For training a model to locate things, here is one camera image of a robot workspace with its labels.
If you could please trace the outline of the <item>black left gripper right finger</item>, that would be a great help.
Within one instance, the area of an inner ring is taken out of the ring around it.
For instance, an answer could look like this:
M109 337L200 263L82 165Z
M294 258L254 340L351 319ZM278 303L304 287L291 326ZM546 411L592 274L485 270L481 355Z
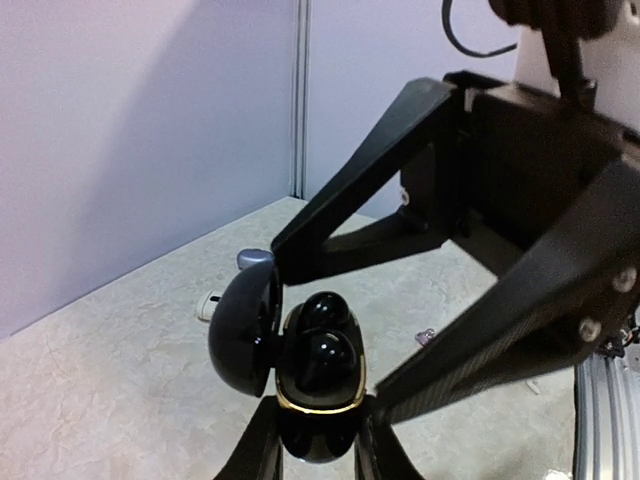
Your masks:
M354 441L354 473L358 480L423 480L406 455L391 425L375 412L376 401L367 395Z

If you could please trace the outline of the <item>blue-grey earbud charging case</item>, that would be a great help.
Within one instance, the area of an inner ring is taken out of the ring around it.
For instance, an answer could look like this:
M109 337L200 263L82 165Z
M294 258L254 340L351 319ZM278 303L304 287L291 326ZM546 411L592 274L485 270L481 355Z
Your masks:
M242 249L236 256L237 267L240 271L262 262L272 261L273 254L271 251L258 248Z

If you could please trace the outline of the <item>black earbud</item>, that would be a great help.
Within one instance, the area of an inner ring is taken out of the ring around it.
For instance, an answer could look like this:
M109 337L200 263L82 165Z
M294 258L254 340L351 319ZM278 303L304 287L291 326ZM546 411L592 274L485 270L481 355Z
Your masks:
M356 354L346 336L329 330L312 330L302 335L302 369L298 380L306 387L345 378L356 370Z
M321 291L310 296L302 305L297 332L314 328L343 330L350 322L346 300L336 292Z

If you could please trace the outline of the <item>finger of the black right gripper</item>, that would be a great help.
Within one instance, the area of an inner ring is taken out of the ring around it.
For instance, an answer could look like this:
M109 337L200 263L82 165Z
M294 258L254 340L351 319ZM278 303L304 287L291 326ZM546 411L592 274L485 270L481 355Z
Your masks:
M573 366L639 304L639 162L607 165L480 299L377 389L398 423Z
M282 283L301 285L440 247L456 223L457 116L455 86L408 82L348 162L273 240ZM337 235L395 174L408 202Z

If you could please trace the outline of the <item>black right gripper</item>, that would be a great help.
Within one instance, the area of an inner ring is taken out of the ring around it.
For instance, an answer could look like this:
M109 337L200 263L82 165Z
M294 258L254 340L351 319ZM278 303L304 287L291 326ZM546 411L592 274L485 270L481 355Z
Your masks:
M469 71L439 84L450 102L400 171L420 251L453 239L503 271L476 228L527 250L606 165L639 155L638 133L539 90Z

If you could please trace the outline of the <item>black gold earbud charging case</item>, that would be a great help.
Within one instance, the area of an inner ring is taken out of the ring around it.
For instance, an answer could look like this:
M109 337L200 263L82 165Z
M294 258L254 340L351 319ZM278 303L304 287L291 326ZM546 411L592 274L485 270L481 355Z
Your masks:
M286 450L311 463L343 456L354 442L365 397L366 362L360 326L350 307L343 330L297 332L304 302L282 313L283 287L274 262L240 271L222 294L208 332L209 356L218 376L245 395L263 396L275 378L277 429ZM340 332L356 354L356 370L345 378L306 388L300 342L305 332Z

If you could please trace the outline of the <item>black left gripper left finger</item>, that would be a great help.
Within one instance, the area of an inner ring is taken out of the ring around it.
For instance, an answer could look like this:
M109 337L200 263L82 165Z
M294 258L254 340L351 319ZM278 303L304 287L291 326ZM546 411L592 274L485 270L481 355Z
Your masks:
M230 458L214 480L281 480L283 446L277 429L279 404L264 397Z

